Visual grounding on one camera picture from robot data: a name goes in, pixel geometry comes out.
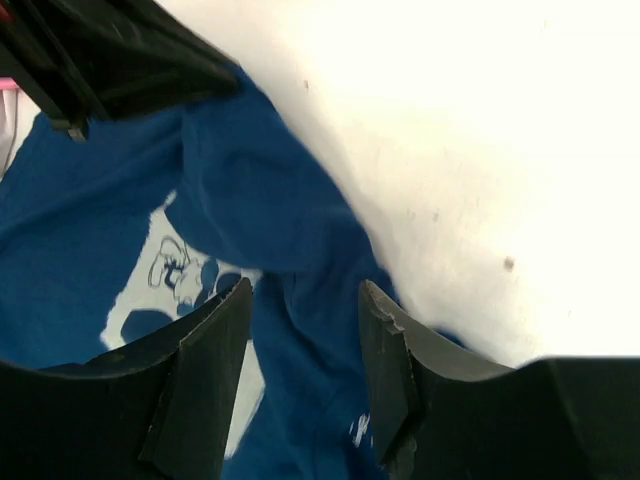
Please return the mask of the navy blue printed t-shirt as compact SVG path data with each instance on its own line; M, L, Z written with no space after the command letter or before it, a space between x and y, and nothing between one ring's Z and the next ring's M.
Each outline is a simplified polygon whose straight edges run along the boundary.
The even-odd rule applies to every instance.
M96 122L38 114L1 182L1 356L87 361L254 287L265 382L226 479L382 479L358 290L394 290L332 179L239 75L227 99Z

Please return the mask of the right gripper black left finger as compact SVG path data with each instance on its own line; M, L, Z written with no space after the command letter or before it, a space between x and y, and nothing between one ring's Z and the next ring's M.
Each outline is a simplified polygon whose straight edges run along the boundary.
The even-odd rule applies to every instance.
M84 364L1 366L5 479L216 479L249 337L241 279Z

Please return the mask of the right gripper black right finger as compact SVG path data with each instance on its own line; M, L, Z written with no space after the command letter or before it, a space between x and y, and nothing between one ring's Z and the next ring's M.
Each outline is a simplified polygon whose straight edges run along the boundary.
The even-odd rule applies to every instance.
M359 289L373 446L393 479L635 479L639 362L545 358L512 369Z

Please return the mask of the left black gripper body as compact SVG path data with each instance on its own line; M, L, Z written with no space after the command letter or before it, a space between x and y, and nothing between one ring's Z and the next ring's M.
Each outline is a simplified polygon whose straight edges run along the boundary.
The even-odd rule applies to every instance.
M236 62L155 1L4 1L1 74L84 141L126 121L239 89Z

